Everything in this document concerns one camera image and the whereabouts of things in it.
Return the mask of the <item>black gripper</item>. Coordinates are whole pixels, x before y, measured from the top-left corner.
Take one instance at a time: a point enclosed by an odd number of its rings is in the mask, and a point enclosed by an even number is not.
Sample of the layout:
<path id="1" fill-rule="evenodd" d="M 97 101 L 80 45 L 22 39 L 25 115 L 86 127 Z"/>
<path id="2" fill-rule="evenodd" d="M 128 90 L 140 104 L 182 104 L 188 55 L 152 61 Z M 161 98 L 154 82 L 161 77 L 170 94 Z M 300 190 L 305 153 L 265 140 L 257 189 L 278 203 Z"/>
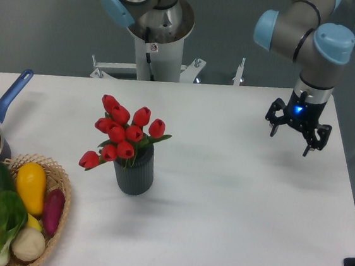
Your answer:
<path id="1" fill-rule="evenodd" d="M 281 98 L 277 98 L 270 105 L 265 116 L 272 128 L 270 137 L 276 134 L 280 125 L 287 124 L 304 134 L 307 146 L 302 154 L 303 157 L 312 150 L 322 150 L 332 132 L 332 126 L 319 122 L 327 102 L 328 100 L 315 100 L 311 94 L 300 90 L 292 91 L 287 106 Z"/>

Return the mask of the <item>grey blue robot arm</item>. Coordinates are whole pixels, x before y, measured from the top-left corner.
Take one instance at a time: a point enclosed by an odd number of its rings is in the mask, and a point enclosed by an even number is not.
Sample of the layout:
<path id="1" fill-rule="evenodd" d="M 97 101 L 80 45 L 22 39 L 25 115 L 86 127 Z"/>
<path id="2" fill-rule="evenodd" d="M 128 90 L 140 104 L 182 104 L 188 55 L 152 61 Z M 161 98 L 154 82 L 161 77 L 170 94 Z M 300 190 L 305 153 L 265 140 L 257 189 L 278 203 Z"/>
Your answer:
<path id="1" fill-rule="evenodd" d="M 184 40 L 195 17 L 185 0 L 100 0 L 117 25 L 135 41 L 139 80 L 182 82 Z M 264 12 L 253 40 L 267 51 L 300 65 L 301 72 L 288 103 L 277 99 L 266 119 L 272 132 L 286 124 L 303 135 L 307 150 L 322 150 L 331 126 L 319 122 L 344 67 L 350 61 L 355 36 L 345 26 L 328 22 L 340 0 L 291 0 L 285 13 Z"/>

